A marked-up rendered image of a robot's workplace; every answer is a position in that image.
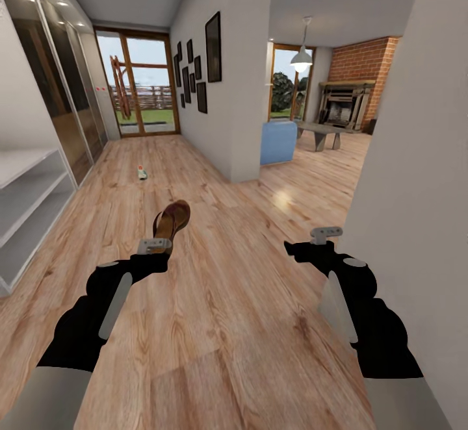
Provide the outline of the sandal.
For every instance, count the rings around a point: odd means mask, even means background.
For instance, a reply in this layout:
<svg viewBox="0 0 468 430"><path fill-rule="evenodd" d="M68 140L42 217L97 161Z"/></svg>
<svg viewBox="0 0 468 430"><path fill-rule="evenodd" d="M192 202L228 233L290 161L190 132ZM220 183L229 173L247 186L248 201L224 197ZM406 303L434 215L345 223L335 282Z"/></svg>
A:
<svg viewBox="0 0 468 430"><path fill-rule="evenodd" d="M169 238L172 243L177 231L184 228L190 219L190 206L184 199L170 203L154 220L153 238ZM151 249L153 253L172 254L174 246L168 249Z"/></svg>

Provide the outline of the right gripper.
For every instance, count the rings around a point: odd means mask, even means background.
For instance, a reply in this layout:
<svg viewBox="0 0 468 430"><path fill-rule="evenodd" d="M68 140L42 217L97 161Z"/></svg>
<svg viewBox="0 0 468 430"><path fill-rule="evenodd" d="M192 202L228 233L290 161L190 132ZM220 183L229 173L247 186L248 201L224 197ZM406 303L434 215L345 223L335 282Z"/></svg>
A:
<svg viewBox="0 0 468 430"><path fill-rule="evenodd" d="M325 252L335 252L333 241L327 241L326 245L315 245L310 242L302 242L290 244L284 241L285 249L289 255L294 255L294 259L298 262L311 262L319 271L319 258Z"/></svg>

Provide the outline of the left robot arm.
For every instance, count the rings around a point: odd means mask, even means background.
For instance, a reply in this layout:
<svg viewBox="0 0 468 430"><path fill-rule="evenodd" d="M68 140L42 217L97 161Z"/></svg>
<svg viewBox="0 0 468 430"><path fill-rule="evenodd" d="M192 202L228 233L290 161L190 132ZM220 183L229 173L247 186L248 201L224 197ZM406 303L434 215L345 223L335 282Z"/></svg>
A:
<svg viewBox="0 0 468 430"><path fill-rule="evenodd" d="M111 335L132 284L168 271L169 238L140 239L137 254L96 266L74 308L0 420L0 430L73 430L100 349Z"/></svg>

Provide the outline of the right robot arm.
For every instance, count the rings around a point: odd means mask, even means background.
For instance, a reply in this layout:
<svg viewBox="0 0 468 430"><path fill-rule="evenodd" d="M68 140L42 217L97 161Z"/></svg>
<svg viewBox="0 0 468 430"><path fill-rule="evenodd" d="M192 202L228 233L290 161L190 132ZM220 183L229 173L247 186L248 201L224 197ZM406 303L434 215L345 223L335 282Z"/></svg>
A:
<svg viewBox="0 0 468 430"><path fill-rule="evenodd" d="M407 347L400 317L377 292L368 264L337 254L329 236L343 235L339 226L317 227L310 242L290 244L289 255L311 262L327 276L348 339L357 350L376 430L453 430Z"/></svg>

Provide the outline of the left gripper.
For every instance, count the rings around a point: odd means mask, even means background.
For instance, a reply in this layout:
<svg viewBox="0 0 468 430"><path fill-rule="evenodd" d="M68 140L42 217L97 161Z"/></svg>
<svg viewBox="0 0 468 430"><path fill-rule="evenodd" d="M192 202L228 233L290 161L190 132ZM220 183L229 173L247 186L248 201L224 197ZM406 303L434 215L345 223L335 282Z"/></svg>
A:
<svg viewBox="0 0 468 430"><path fill-rule="evenodd" d="M152 273L164 273L168 271L168 255L166 253L153 253L151 255L132 254L130 259L138 260L143 265L143 279Z"/></svg>

